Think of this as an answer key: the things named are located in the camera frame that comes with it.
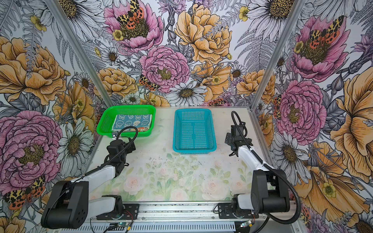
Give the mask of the green plastic basket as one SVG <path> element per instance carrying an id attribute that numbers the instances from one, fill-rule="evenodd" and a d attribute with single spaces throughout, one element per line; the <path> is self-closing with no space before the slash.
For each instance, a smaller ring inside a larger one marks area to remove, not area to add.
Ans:
<path id="1" fill-rule="evenodd" d="M 97 134 L 113 137 L 120 130 L 134 126 L 139 137 L 151 135 L 156 108 L 152 105 L 121 105 L 113 106 L 104 111 L 96 127 Z"/>

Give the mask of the blue white patterned towel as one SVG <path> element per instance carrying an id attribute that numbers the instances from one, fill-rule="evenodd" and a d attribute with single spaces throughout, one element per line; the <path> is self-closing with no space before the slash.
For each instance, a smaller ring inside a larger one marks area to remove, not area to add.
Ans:
<path id="1" fill-rule="evenodd" d="M 113 124 L 113 131 L 120 131 L 123 128 L 134 126 L 151 127 L 153 116 L 147 115 L 117 115 Z"/>

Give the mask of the teal plastic basket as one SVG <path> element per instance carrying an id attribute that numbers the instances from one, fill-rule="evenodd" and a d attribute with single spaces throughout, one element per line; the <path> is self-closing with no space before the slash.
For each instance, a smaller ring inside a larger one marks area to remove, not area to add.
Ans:
<path id="1" fill-rule="evenodd" d="M 217 148 L 209 109 L 178 109 L 174 116 L 173 150 L 180 154 L 208 154 Z"/>

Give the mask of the cream orange patterned towel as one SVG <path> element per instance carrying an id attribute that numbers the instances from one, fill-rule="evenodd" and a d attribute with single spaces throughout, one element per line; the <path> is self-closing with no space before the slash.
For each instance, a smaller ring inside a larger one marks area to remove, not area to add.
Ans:
<path id="1" fill-rule="evenodd" d="M 151 130 L 151 127 L 138 127 L 139 132 L 147 132 L 150 130 Z"/>

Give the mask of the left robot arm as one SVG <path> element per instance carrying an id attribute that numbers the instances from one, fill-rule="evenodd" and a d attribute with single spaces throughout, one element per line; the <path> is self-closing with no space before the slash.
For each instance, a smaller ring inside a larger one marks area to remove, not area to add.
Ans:
<path id="1" fill-rule="evenodd" d="M 48 229 L 77 229 L 88 218 L 118 218 L 124 214 L 122 198 L 106 195 L 90 200 L 89 194 L 107 181 L 118 177 L 125 167 L 127 154 L 136 149 L 134 139 L 110 142 L 103 164 L 71 181 L 59 181 L 53 188 L 41 217 L 41 226 Z"/>

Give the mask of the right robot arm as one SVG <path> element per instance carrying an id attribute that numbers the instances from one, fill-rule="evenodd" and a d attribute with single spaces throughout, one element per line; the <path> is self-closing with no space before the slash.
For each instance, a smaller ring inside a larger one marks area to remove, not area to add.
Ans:
<path id="1" fill-rule="evenodd" d="M 288 186 L 280 179 L 283 172 L 275 170 L 256 153 L 250 138 L 240 134 L 244 126 L 231 126 L 225 143 L 231 147 L 231 155 L 237 156 L 252 169 L 252 186 L 249 194 L 235 194 L 232 212 L 236 216 L 281 213 L 290 210 Z"/>

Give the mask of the green circuit board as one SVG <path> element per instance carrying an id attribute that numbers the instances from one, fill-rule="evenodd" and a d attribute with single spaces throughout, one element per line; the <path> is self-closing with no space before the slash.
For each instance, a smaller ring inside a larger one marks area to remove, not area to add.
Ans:
<path id="1" fill-rule="evenodd" d="M 110 224 L 110 227 L 114 229 L 115 228 L 124 229 L 124 228 L 127 228 L 129 225 L 130 225 L 130 222 L 119 222 L 119 223 Z"/>

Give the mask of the white vented strip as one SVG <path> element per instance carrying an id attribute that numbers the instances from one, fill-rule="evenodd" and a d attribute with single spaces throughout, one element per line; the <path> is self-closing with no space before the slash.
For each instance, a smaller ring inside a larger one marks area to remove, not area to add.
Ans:
<path id="1" fill-rule="evenodd" d="M 55 233 L 233 233 L 234 222 L 135 222 L 131 229 L 112 228 L 112 223 L 85 223 L 78 229 L 54 230 Z"/>

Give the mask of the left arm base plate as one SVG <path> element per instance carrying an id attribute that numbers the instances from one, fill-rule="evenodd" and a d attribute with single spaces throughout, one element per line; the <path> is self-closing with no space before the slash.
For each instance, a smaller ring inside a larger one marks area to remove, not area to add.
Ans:
<path id="1" fill-rule="evenodd" d="M 96 216 L 97 220 L 137 220 L 139 214 L 139 204 L 123 204 L 122 207 L 115 208 L 109 213 Z"/>

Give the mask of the aluminium front rail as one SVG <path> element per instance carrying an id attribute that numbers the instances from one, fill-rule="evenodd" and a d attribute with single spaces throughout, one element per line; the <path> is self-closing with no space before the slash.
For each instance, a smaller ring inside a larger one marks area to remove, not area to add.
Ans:
<path id="1" fill-rule="evenodd" d="M 168 221 L 173 219 L 205 219 L 207 217 L 218 217 L 217 204 L 214 202 L 195 203 L 136 203 L 139 204 L 139 214 L 137 220 L 161 219 Z"/>

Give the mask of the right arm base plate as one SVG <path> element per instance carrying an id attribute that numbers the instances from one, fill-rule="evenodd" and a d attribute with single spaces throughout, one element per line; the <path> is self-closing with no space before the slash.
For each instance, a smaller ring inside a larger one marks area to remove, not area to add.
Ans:
<path id="1" fill-rule="evenodd" d="M 251 210 L 234 207 L 232 203 L 218 203 L 217 214 L 219 219 L 254 219 L 259 217 Z"/>

